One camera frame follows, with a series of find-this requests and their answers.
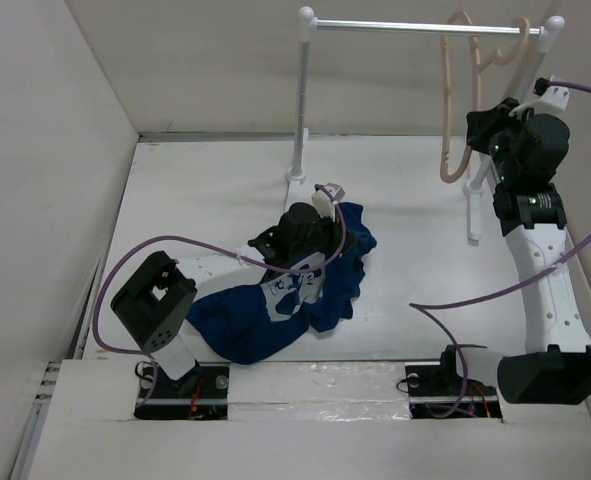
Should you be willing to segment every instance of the white rack post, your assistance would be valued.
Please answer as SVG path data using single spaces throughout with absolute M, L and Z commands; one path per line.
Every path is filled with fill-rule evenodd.
M 523 78 L 519 81 L 518 93 L 526 95 L 529 86 L 537 74 L 544 56 L 552 47 L 557 34 L 564 26 L 562 17 L 551 17 L 543 27 L 531 28 L 529 36 L 537 37 L 537 52 L 532 64 L 525 70 Z M 299 74 L 297 81 L 297 114 L 295 121 L 295 142 L 293 146 L 293 158 L 286 178 L 289 182 L 286 197 L 286 209 L 298 199 L 300 187 L 306 181 L 306 172 L 302 162 L 305 156 L 308 130 L 305 128 L 306 107 L 306 81 L 308 78 L 308 57 L 310 52 L 311 34 L 314 30 L 321 31 L 351 31 L 351 32 L 415 32 L 432 33 L 437 35 L 492 35 L 492 36 L 519 36 L 517 27 L 492 27 L 479 25 L 450 25 L 431 23 L 393 23 L 393 22 L 362 22 L 352 20 L 322 20 L 315 17 L 311 7 L 302 7 L 299 11 Z M 474 178 L 470 179 L 465 187 L 468 199 L 468 225 L 469 238 L 471 236 L 481 238 L 480 199 L 483 192 L 482 181 L 484 177 L 489 179 L 492 188 L 495 188 L 495 172 L 490 159 L 482 159 L 480 170 Z

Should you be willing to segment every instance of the plastic sheet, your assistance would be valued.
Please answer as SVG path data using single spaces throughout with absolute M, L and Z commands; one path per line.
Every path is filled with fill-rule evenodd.
M 266 362 L 231 366 L 229 419 L 266 421 L 409 420 L 395 388 L 401 362 Z

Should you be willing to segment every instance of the beige hanger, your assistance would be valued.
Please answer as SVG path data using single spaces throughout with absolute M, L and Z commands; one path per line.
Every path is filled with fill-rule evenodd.
M 455 12 L 450 16 L 446 23 L 451 24 L 457 21 L 464 25 L 473 25 L 470 16 L 463 11 Z M 481 109 L 482 72 L 492 64 L 501 67 L 508 65 L 522 53 L 522 50 L 524 50 L 524 47 L 526 46 L 528 32 L 530 30 L 530 22 L 526 18 L 520 17 L 513 20 L 512 25 L 519 27 L 520 36 L 517 43 L 513 45 L 507 54 L 498 48 L 493 53 L 488 55 L 484 60 L 480 60 L 481 56 L 479 53 L 479 38 L 477 35 L 472 35 L 469 37 L 471 67 L 473 74 L 473 111 L 478 111 Z M 440 43 L 442 50 L 442 70 L 444 73 L 444 120 L 442 124 L 442 158 L 439 176 L 442 181 L 446 183 L 453 183 L 457 181 L 464 174 L 464 172 L 466 172 L 471 159 L 472 151 L 470 147 L 467 146 L 464 150 L 464 155 L 462 156 L 462 160 L 457 167 L 457 170 L 455 170 L 455 172 L 452 174 L 448 173 L 448 156 L 451 146 L 451 68 L 450 57 L 448 54 L 448 41 L 446 40 L 445 35 L 442 35 Z

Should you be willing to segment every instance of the white work surface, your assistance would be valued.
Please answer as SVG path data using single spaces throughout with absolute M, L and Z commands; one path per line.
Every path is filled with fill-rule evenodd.
M 301 398 L 303 372 L 280 378 L 264 364 L 236 367 L 230 375 L 229 412 L 236 401 L 253 405 L 254 399 L 255 412 L 239 411 L 228 421 L 142 421 L 132 416 L 133 360 L 64 362 L 29 480 L 591 480 L 591 422 L 583 407 L 504 406 L 505 423 L 324 421 L 321 415 L 281 421 L 264 407 Z M 289 365 L 298 369 L 297 363 L 282 368 Z M 361 405 L 366 398 L 388 400 L 403 417 L 408 410 L 394 382 L 373 389 L 372 372 L 363 373 L 363 393 L 359 375 L 341 392 L 362 397 Z M 293 377 L 298 392 L 288 388 Z M 310 398 L 319 401 L 323 387 L 314 381 L 311 374 L 316 395 Z M 334 386 L 342 387 L 339 380 Z M 402 402 L 392 403 L 396 397 Z M 342 405 L 338 395 L 326 398 Z
M 484 238 L 466 240 L 461 184 L 439 179 L 436 137 L 320 137 L 307 144 L 305 197 L 315 183 L 344 186 L 345 201 L 364 206 L 364 224 L 378 246 L 366 257 L 366 278 L 354 318 L 320 335 L 311 330 L 271 361 L 436 358 L 447 338 L 409 302 L 444 303 L 486 294 L 517 280 L 514 262 L 492 211 L 483 202 Z M 131 247 L 162 234 L 236 248 L 279 220 L 286 194 L 290 141 L 140 144 L 126 186 L 107 271 Z M 453 168 L 462 143 L 453 145 Z M 155 250 L 174 258 L 202 249 L 163 243 L 131 259 L 108 291 L 100 332 L 110 345 L 135 348 L 109 308 L 117 289 Z M 440 312 L 464 343 L 519 354 L 525 320 L 521 295 Z M 184 322 L 199 361 L 221 360 Z M 111 356 L 89 338 L 86 359 Z

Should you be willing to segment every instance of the folded garment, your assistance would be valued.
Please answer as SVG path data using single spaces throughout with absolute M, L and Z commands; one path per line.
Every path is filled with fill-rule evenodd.
M 193 303 L 187 320 L 215 353 L 250 365 L 287 347 L 311 326 L 325 332 L 335 328 L 341 318 L 353 317 L 351 300 L 359 297 L 365 275 L 362 257 L 377 242 L 362 224 L 361 205 L 344 202 L 339 207 L 356 243 L 325 268 L 240 285 Z M 324 259 L 324 254 L 315 252 L 292 268 L 312 267 Z

